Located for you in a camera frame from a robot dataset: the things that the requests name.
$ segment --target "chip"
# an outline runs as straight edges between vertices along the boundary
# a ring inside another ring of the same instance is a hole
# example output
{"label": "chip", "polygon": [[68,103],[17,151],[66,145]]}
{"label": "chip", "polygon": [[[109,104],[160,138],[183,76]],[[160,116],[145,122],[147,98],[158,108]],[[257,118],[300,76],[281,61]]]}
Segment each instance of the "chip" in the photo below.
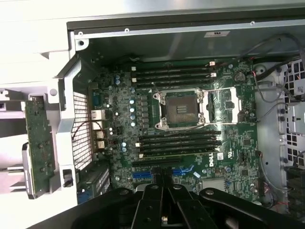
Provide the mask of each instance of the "chip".
{"label": "chip", "polygon": [[250,139],[244,139],[244,146],[249,146],[251,145],[251,140]]}
{"label": "chip", "polygon": [[166,97],[166,113],[168,124],[197,123],[197,95]]}
{"label": "chip", "polygon": [[248,176],[248,175],[249,175],[249,172],[247,169],[242,170],[242,176]]}

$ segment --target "black ram slot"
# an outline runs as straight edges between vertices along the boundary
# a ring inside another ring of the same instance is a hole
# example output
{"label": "black ram slot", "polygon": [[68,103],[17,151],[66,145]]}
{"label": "black ram slot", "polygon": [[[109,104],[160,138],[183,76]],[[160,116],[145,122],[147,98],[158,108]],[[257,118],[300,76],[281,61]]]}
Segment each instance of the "black ram slot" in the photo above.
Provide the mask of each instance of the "black ram slot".
{"label": "black ram slot", "polygon": [[185,150],[195,150],[195,149],[214,149],[215,145],[198,145],[198,146],[181,146],[176,148],[157,148],[157,149],[151,149],[151,150],[143,150],[140,153],[141,154],[153,154],[153,153],[166,153],[166,152],[177,152],[177,151],[185,151]]}
{"label": "black ram slot", "polygon": [[196,75],[196,76],[189,76],[189,77],[185,77],[185,76],[175,76],[175,77],[163,77],[163,78],[150,78],[150,79],[138,79],[137,78],[137,84],[142,84],[142,83],[163,83],[163,82],[168,82],[168,81],[189,81],[189,80],[209,80],[210,77],[206,76],[206,75]]}
{"label": "black ram slot", "polygon": [[142,80],[143,78],[159,78],[159,77],[173,77],[173,76],[186,76],[186,75],[211,75],[208,72],[167,72],[167,73],[153,73],[153,74],[136,74],[137,80]]}
{"label": "black ram slot", "polygon": [[[206,79],[204,81],[196,81],[196,82],[191,82],[191,83],[185,83],[185,82],[176,82],[176,83],[156,83],[155,86],[157,88],[164,88],[164,87],[181,87],[181,86],[200,86],[201,84],[208,84],[212,83],[214,81],[213,78]],[[138,89],[146,89],[146,88],[151,88],[152,84],[137,84]]]}
{"label": "black ram slot", "polygon": [[193,135],[193,136],[178,136],[178,137],[160,137],[160,138],[151,138],[141,140],[141,144],[150,144],[150,143],[161,143],[161,142],[173,142],[173,141],[188,141],[188,140],[205,140],[205,139],[215,139],[215,135]]}
{"label": "black ram slot", "polygon": [[154,68],[154,69],[139,70],[139,71],[137,71],[137,73],[183,71],[183,70],[190,70],[190,69],[198,69],[199,71],[208,70],[208,68],[206,68],[204,66],[184,66],[184,67]]}
{"label": "black ram slot", "polygon": [[140,140],[143,139],[152,139],[152,138],[170,138],[170,137],[174,137],[174,136],[185,136],[185,135],[221,135],[221,131],[215,131],[215,130],[191,130],[191,131],[184,131],[184,132],[180,132],[180,133],[162,133],[162,134],[158,134],[158,135],[145,135],[145,136],[140,136]]}
{"label": "black ram slot", "polygon": [[140,151],[145,149],[164,149],[170,147],[183,147],[183,146],[196,146],[196,145],[203,145],[203,144],[216,144],[217,141],[209,139],[209,140],[190,140],[190,141],[175,141],[175,142],[168,142],[168,143],[153,143],[147,144],[140,147]]}

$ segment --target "gray metal panel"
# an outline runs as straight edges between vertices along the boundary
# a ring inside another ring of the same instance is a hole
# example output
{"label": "gray metal panel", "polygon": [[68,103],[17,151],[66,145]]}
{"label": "gray metal panel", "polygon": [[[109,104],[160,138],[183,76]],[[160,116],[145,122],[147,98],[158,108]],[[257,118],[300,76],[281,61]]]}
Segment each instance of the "gray metal panel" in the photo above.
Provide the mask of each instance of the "gray metal panel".
{"label": "gray metal panel", "polygon": [[[227,36],[205,37],[207,32],[214,31],[230,32]],[[122,31],[76,35],[75,38],[102,36],[103,38],[90,39],[89,47],[82,54],[95,63],[108,64],[131,54],[139,56],[144,62],[237,56],[262,39],[283,32],[294,34],[305,44],[305,20],[261,22],[254,26],[248,23],[130,31],[128,34]],[[264,45],[255,53],[269,50],[273,46],[274,43]],[[295,44],[283,38],[277,42],[272,53],[295,51]]]}

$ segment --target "blue pcie slot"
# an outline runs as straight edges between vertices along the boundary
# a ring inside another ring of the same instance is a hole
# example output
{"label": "blue pcie slot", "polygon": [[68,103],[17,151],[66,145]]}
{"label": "blue pcie slot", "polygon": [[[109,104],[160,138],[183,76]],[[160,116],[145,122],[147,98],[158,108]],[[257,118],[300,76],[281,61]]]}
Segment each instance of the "blue pcie slot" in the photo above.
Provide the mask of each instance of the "blue pcie slot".
{"label": "blue pcie slot", "polygon": [[[180,168],[173,169],[173,176],[184,176],[185,172]],[[141,171],[132,173],[133,179],[143,179],[143,178],[152,178],[152,175],[149,171]]]}

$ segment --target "capacitor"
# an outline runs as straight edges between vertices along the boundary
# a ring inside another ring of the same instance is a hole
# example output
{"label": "capacitor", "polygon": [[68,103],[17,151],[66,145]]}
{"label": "capacitor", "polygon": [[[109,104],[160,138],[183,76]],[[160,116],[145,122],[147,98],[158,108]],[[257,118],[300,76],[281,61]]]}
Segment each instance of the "capacitor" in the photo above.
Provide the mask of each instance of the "capacitor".
{"label": "capacitor", "polygon": [[230,173],[232,170],[231,170],[231,167],[229,166],[226,166],[224,167],[224,170],[227,172],[227,173]]}

